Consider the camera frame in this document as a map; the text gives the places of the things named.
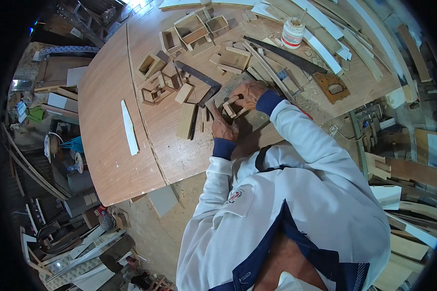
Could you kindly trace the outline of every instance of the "plastic bottle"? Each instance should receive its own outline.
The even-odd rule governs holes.
[[[304,22],[300,22],[296,17],[288,18],[281,33],[283,45],[289,49],[299,48],[305,31]]]

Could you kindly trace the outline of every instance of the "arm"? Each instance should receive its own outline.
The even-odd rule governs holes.
[[[273,90],[267,90],[258,99],[256,109],[270,116],[278,133],[293,145],[310,168],[323,171],[323,181],[345,188],[340,180],[343,178],[372,196],[348,152],[296,106],[281,99]]]

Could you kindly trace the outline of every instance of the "jacket logo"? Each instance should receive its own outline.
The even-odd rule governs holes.
[[[243,190],[242,189],[234,190],[233,191],[233,195],[227,200],[227,202],[225,202],[224,205],[235,203],[235,199],[236,198],[240,198],[242,195],[243,195]]]

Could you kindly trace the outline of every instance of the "navy blue collar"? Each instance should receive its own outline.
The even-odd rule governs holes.
[[[340,263],[338,252],[318,248],[306,233],[298,230],[290,208],[283,201],[280,213],[259,245],[232,272],[233,281],[210,291],[244,291],[257,281],[257,276],[272,246],[277,231],[297,243],[304,257],[327,279],[336,283],[336,291],[360,291],[366,280],[369,263]]]

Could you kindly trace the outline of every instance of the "saw blade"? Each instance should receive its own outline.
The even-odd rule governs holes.
[[[299,55],[295,55],[295,54],[288,52],[284,49],[278,48],[276,46],[262,42],[260,40],[256,40],[256,39],[251,38],[249,36],[244,36],[244,39],[249,40],[249,41],[277,54],[277,55],[280,55],[284,59],[286,59],[286,60],[292,62],[293,64],[295,64],[296,66],[298,66],[301,70],[305,71],[309,75],[312,75],[314,73],[327,73],[327,70],[324,69],[323,67],[319,67],[319,66],[315,65],[312,62],[300,57]]]

